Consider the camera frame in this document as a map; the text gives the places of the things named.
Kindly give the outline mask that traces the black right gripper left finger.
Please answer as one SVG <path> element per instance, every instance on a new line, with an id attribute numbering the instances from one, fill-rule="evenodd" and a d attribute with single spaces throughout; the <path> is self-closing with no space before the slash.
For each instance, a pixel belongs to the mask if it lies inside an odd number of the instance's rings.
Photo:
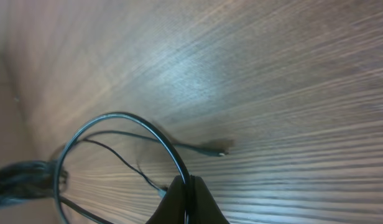
<path id="1" fill-rule="evenodd" d="M 186 194 L 183 179 L 176 176 L 146 224 L 185 224 Z"/>

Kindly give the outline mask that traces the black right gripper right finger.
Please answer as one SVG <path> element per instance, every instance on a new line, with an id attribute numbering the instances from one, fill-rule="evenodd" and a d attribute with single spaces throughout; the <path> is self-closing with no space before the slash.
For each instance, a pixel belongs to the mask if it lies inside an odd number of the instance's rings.
<path id="1" fill-rule="evenodd" d="M 192 176 L 193 210 L 191 224 L 229 224 L 201 177 Z"/>

